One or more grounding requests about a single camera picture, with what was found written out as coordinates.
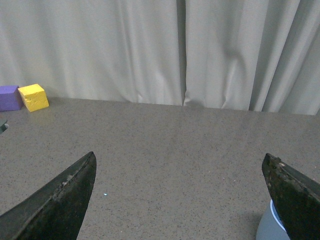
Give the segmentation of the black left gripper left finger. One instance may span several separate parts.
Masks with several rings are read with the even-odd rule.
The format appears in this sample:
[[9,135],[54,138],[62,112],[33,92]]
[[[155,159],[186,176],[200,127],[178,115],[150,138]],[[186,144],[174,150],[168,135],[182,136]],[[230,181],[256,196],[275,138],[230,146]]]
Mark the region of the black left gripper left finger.
[[97,171],[91,151],[0,216],[2,240],[75,240]]

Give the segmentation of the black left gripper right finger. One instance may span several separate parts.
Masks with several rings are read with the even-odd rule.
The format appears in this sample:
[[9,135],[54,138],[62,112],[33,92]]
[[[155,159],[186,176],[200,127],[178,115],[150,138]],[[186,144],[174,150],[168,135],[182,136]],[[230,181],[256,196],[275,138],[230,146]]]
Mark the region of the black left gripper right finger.
[[267,153],[262,173],[269,195],[291,240],[320,238],[320,184]]

